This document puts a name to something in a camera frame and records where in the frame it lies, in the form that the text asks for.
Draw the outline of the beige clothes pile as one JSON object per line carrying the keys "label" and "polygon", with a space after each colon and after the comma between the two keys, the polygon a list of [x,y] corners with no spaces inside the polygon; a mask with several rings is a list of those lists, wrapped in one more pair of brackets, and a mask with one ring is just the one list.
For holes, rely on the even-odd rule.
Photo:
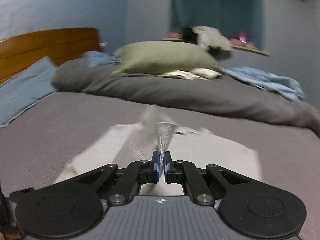
{"label": "beige clothes pile", "polygon": [[196,44],[202,49],[211,49],[230,53],[232,45],[228,38],[224,37],[219,30],[208,26],[185,27],[182,38],[184,42]]}

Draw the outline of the cream yellow garment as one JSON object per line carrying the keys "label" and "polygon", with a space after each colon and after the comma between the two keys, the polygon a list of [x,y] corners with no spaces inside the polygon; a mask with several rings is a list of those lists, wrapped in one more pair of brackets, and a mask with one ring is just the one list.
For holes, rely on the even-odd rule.
{"label": "cream yellow garment", "polygon": [[183,70],[173,70],[159,75],[160,77],[175,78],[182,80],[214,80],[221,78],[222,74],[220,72],[206,69],[206,68],[195,68],[190,71]]}

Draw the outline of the grey bed sheet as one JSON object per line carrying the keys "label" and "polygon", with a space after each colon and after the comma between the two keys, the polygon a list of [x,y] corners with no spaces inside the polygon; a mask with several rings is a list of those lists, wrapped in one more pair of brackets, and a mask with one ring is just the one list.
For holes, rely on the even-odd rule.
{"label": "grey bed sheet", "polygon": [[[132,124],[144,104],[82,93],[51,95],[1,129],[4,194],[51,184],[64,166],[110,126]],[[259,154],[263,180],[296,194],[307,208],[303,239],[319,239],[319,139],[309,129],[165,108],[179,125],[206,128]]]}

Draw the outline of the dark grey duvet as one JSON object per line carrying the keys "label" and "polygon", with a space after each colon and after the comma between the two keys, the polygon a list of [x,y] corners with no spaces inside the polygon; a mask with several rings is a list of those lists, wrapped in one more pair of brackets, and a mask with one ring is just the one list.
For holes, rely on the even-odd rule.
{"label": "dark grey duvet", "polygon": [[84,59],[71,60],[56,69],[52,85],[65,92],[307,128],[319,135],[319,111],[309,103],[289,101],[231,77],[183,80],[148,74],[116,75],[116,70],[116,66],[89,67]]}

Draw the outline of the olive green pillow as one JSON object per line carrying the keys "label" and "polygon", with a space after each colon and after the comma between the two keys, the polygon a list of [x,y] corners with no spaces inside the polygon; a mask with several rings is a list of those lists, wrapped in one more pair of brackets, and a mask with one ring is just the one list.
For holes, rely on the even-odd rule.
{"label": "olive green pillow", "polygon": [[113,75],[161,75],[173,70],[195,68],[219,71],[216,59],[200,46],[170,41],[145,41],[125,45],[115,51],[119,67]]}

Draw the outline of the light blue garment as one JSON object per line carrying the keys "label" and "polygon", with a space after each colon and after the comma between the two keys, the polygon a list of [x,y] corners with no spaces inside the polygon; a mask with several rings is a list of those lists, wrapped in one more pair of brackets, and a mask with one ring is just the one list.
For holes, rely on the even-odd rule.
{"label": "light blue garment", "polygon": [[262,90],[279,94],[286,100],[298,101],[306,98],[299,82],[287,76],[279,76],[251,67],[222,68],[221,70],[225,75]]}

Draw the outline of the blue pillow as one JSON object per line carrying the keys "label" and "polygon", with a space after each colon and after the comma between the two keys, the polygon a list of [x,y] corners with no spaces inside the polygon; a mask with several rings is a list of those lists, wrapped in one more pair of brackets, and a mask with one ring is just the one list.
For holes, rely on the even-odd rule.
{"label": "blue pillow", "polygon": [[1,128],[42,99],[57,93],[51,84],[56,69],[46,56],[1,84]]}

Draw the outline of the wooden window sill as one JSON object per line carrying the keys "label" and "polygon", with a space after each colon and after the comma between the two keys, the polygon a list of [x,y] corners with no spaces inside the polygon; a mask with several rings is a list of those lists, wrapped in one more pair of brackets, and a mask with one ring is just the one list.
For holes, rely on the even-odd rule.
{"label": "wooden window sill", "polygon": [[[172,38],[172,37],[162,38],[161,41],[183,42],[183,40],[180,38]],[[259,54],[259,55],[263,55],[263,56],[269,56],[269,53],[267,51],[262,51],[262,50],[255,49],[252,47],[244,47],[244,46],[239,46],[236,44],[231,44],[231,46],[234,49],[243,50],[243,51],[247,51],[247,52],[251,52],[251,53],[255,53],[255,54]]]}

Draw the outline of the pink object on sill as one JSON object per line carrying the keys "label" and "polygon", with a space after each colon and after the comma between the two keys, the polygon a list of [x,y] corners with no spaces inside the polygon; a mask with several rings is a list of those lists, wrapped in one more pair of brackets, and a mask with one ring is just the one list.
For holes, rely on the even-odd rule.
{"label": "pink object on sill", "polygon": [[242,46],[247,48],[255,48],[254,43],[249,38],[249,35],[245,31],[238,31],[236,35],[230,39],[232,45]]}

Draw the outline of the wooden headboard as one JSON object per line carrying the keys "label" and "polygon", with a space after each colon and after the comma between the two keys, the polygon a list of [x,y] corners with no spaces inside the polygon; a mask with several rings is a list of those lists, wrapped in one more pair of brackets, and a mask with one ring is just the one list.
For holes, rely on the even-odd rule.
{"label": "wooden headboard", "polygon": [[99,51],[99,42],[96,28],[49,29],[2,39],[1,83],[46,56],[59,66],[87,51]]}

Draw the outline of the teal curtain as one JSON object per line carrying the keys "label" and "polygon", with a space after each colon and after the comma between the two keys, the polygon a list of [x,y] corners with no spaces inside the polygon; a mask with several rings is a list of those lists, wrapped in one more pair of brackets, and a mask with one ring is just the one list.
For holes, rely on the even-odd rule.
{"label": "teal curtain", "polygon": [[170,30],[208,26],[227,38],[243,31],[261,49],[264,43],[263,0],[171,0]]}

